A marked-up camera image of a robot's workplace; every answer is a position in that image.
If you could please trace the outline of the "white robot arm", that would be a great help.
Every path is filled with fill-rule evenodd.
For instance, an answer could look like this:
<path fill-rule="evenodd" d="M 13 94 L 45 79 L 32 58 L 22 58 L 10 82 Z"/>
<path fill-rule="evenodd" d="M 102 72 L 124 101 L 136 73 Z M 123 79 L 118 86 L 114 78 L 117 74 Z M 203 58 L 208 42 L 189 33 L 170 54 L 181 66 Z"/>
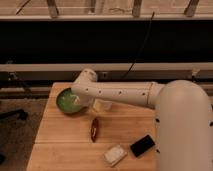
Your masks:
<path fill-rule="evenodd" d="M 72 91 L 84 106 L 96 98 L 153 109 L 156 171 L 213 171 L 213 107 L 198 84 L 99 82 L 93 70 L 85 69 Z"/>

